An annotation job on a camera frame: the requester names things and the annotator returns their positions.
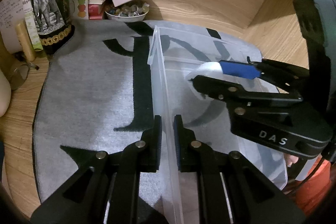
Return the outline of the white power adapter plug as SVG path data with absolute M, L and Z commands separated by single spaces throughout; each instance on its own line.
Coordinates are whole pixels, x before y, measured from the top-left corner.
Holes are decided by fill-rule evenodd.
M 206 76 L 213 79 L 224 80 L 224 75 L 253 80 L 260 78 L 262 73 L 251 64 L 221 60 L 199 65 L 197 69 L 186 76 L 186 79 L 192 80 L 197 76 Z

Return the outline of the clear plastic organizer bin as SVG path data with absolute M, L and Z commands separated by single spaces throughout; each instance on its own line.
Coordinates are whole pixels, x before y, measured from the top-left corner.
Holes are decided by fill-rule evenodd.
M 198 140 L 215 151 L 241 152 L 279 189 L 288 176 L 283 154 L 231 133 L 225 104 L 201 100 L 190 88 L 187 75 L 206 62 L 260 61 L 258 48 L 236 37 L 197 26 L 155 26 L 148 64 L 154 114 L 162 118 L 159 173 L 164 188 L 163 209 L 169 223 L 198 223 L 197 179 L 177 167 L 173 121 L 181 115 Z

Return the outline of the grey rug with black letters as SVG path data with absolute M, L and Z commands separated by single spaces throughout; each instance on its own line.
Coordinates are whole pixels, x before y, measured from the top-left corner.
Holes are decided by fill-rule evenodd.
M 122 151 L 154 121 L 148 64 L 155 26 L 193 26 L 146 20 L 79 20 L 74 36 L 49 66 L 33 122 L 34 173 L 44 202 L 73 175 L 87 151 Z

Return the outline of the white bowl of beads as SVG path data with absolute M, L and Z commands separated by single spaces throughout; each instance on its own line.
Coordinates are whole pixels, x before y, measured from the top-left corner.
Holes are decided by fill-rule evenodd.
M 122 5 L 113 7 L 106 6 L 104 14 L 107 19 L 124 23 L 141 22 L 145 19 L 150 10 L 150 5 L 146 2 L 132 5 Z

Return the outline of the round glass jar lid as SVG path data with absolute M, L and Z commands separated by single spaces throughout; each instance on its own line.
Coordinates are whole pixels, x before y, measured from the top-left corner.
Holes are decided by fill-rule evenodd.
M 11 90 L 18 90 L 25 83 L 31 69 L 38 71 L 39 66 L 26 60 L 13 63 L 9 75 Z

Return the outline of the red small box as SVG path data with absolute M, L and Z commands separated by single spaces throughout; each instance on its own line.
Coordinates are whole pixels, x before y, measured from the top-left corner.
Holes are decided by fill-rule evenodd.
M 89 20 L 102 20 L 104 18 L 104 5 L 88 5 Z

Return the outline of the beige lip balm tube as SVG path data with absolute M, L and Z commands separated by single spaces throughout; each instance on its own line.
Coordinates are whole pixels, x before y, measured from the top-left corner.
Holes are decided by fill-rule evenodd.
M 23 19 L 17 22 L 15 26 L 15 31 L 26 59 L 29 62 L 33 62 L 36 58 L 36 54 L 33 49 L 29 34 L 27 32 L 25 21 Z

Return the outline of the fruit sticker white card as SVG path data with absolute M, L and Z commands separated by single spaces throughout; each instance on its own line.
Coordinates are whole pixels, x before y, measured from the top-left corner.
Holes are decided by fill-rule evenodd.
M 70 0 L 70 11 L 72 19 L 88 20 L 88 0 Z

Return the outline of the white handwritten note paper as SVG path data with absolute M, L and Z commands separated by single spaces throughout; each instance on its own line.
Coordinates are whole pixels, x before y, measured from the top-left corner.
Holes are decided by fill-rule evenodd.
M 18 40 L 15 26 L 17 22 L 25 18 L 22 0 L 1 1 L 1 35 L 5 48 L 10 54 L 22 50 Z

